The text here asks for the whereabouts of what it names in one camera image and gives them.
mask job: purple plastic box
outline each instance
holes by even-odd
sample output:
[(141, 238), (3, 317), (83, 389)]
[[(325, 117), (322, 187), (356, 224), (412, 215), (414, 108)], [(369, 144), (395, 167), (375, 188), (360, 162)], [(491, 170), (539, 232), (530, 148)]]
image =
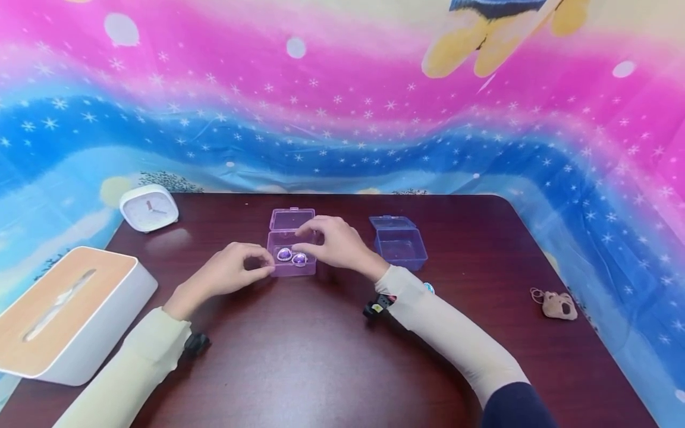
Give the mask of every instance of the purple plastic box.
[(307, 254), (307, 262), (302, 267), (295, 266), (291, 260), (281, 262), (276, 258), (278, 251), (283, 248), (291, 248), (294, 244), (300, 242), (316, 244), (316, 234), (295, 236), (295, 231), (308, 220), (314, 218), (314, 215), (314, 210), (310, 208), (300, 210), (294, 207), (273, 210), (269, 223), (271, 231), (266, 240), (266, 249), (276, 261), (276, 269), (271, 274), (272, 277), (297, 277), (316, 273), (316, 258), (309, 254)]
[(421, 234), (409, 218), (398, 216), (369, 217), (376, 229), (376, 251), (388, 263), (418, 270), (428, 260)]

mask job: table surface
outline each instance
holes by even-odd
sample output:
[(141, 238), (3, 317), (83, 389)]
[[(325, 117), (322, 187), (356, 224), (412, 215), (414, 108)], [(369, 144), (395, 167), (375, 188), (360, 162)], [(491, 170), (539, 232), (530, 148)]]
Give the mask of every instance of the table surface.
[[(369, 216), (407, 216), (428, 261), (417, 274), (507, 348), (562, 427), (655, 426), (580, 316), (545, 318), (534, 286), (564, 286), (513, 208), (494, 196), (177, 194), (178, 223), (122, 225), (107, 249), (138, 257), (160, 287), (141, 315), (231, 241), (266, 244), (271, 210), (343, 217), (368, 245)], [(134, 427), (474, 427), (481, 412), (459, 373), (391, 320), (368, 325), (372, 284), (319, 263), (312, 277), (267, 280), (193, 317), (213, 345), (183, 357)], [(0, 427), (49, 427), (82, 388), (22, 381)]]

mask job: purple round object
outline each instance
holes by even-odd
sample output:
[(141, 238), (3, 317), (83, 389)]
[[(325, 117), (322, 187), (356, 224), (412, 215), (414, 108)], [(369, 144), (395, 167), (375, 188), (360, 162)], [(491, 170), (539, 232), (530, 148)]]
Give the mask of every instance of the purple round object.
[(276, 258), (281, 262), (287, 262), (292, 259), (292, 251), (289, 248), (281, 248), (276, 253)]
[(295, 266), (298, 268), (303, 268), (307, 263), (307, 255), (305, 253), (295, 253), (292, 257), (292, 262), (295, 263)]

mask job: person's left hand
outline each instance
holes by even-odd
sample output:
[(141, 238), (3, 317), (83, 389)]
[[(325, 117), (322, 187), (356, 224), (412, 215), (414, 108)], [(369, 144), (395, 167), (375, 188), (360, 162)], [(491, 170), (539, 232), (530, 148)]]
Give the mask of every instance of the person's left hand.
[[(245, 260), (253, 257), (261, 261), (262, 267), (245, 269)], [(273, 256), (261, 245), (232, 242), (181, 284), (163, 310), (177, 320), (187, 319), (205, 300), (264, 279), (273, 272), (274, 266)]]

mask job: white long sleeve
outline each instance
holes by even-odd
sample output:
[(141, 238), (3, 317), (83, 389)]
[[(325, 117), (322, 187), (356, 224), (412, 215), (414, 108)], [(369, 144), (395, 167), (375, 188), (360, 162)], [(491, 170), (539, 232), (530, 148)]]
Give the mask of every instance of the white long sleeve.
[(376, 292), (397, 297), (387, 310), (447, 358), (466, 378), (483, 408), (490, 396), (514, 382), (529, 383), (519, 363), (497, 341), (453, 306), (432, 294), (410, 271), (391, 266)]
[(152, 391), (176, 368), (190, 323), (162, 308), (147, 314), (53, 428), (129, 427)]

